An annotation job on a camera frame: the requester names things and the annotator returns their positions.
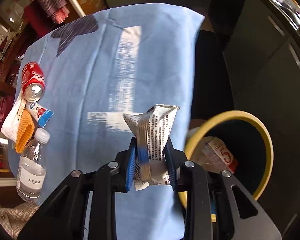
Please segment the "white snack wrapper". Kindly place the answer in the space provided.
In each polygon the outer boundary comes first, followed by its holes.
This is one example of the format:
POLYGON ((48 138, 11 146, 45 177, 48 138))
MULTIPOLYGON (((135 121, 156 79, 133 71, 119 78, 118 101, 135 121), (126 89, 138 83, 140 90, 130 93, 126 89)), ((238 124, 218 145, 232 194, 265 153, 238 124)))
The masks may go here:
POLYGON ((136 138, 137 165, 134 186, 141 191, 152 185, 170 185, 164 148, 179 107, 157 104, 146 113, 123 114, 136 138))

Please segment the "red white milk carton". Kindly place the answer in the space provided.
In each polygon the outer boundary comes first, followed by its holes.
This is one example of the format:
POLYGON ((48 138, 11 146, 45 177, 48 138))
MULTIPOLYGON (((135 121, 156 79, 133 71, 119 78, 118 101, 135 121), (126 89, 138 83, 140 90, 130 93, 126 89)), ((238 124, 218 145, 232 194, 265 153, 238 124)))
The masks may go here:
POLYGON ((220 173, 223 170, 228 170, 231 173, 235 172, 238 161, 221 139, 204 137, 203 143, 202 160, 200 161, 203 168, 214 173, 220 173))

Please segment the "clear plastic water bottle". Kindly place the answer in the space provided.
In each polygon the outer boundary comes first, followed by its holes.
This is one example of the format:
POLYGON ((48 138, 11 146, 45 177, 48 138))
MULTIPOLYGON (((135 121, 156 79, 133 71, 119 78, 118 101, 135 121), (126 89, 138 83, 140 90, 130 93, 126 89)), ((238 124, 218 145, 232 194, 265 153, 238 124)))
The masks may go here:
POLYGON ((46 177, 45 148, 50 133, 36 129, 34 138, 27 143, 20 155, 16 189, 19 197, 28 203, 39 203, 40 193, 46 177))

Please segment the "red cola can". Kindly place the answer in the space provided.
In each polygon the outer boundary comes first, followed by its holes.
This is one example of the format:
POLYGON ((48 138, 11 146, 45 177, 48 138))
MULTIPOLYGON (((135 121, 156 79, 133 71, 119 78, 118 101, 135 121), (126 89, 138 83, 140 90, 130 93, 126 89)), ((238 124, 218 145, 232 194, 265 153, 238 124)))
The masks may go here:
POLYGON ((45 92, 45 76, 36 62, 29 62, 23 67, 21 74, 21 90, 28 102, 39 101, 45 92))

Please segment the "yellow rimmed trash bin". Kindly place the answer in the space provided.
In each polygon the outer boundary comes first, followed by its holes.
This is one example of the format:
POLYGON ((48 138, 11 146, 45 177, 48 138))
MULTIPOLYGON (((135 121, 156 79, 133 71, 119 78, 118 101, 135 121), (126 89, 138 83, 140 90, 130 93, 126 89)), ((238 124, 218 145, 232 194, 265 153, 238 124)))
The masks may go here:
POLYGON ((203 137, 221 139, 238 161, 235 176, 258 200, 271 176, 274 150, 265 125, 244 111, 227 111, 206 120, 187 140, 185 154, 191 159, 203 137))

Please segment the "blue white toothpaste tube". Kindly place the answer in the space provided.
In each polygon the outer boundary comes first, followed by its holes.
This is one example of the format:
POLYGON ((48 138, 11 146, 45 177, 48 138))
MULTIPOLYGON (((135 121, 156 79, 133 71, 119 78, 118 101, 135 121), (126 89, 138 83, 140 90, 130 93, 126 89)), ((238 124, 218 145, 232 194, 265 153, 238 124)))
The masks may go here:
POLYGON ((30 113, 30 115, 36 120, 38 126, 44 128, 47 122, 53 116, 53 112, 37 102, 27 102, 26 109, 30 113))

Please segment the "blue star-print tablecloth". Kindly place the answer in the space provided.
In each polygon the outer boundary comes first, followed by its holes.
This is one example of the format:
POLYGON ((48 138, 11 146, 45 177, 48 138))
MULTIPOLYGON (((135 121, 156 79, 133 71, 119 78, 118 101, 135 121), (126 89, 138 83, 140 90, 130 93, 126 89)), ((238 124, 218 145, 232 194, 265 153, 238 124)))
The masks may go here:
POLYGON ((73 170, 98 170, 126 150, 132 132, 124 114, 176 105, 176 149, 190 121, 194 58, 205 17, 186 7, 151 3, 102 10, 48 33, 27 48, 45 76, 39 103, 53 116, 45 129, 46 200, 73 170))

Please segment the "orange foam fruit net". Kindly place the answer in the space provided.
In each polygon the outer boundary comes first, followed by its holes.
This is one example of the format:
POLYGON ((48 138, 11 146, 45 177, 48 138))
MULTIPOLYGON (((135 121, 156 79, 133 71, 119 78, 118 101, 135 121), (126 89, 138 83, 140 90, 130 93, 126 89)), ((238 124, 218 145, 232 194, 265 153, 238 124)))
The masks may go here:
POLYGON ((17 132, 17 140, 15 142, 15 151, 17 153, 23 152, 28 141, 32 138, 34 128, 35 125, 32 120, 32 116, 29 111, 25 109, 21 115, 17 132))

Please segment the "white paper towel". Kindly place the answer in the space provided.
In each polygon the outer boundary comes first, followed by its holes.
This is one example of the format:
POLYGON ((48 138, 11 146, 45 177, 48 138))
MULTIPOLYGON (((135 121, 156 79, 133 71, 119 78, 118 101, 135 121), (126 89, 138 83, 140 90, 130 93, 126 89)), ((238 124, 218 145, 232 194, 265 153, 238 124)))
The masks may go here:
POLYGON ((26 100, 23 98, 22 91, 20 91, 16 102, 14 103, 1 128, 1 132, 3 133, 3 135, 13 142, 16 142, 17 140, 20 119, 25 105, 26 100))

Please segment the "beige knit sweater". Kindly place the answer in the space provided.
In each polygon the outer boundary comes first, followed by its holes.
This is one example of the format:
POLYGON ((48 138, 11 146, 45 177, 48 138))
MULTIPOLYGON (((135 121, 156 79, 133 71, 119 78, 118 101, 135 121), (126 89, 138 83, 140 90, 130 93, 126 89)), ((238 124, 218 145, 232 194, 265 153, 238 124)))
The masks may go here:
POLYGON ((37 203, 24 202, 14 208, 0 205, 0 224, 13 239, 17 239, 20 231, 39 209, 37 203))

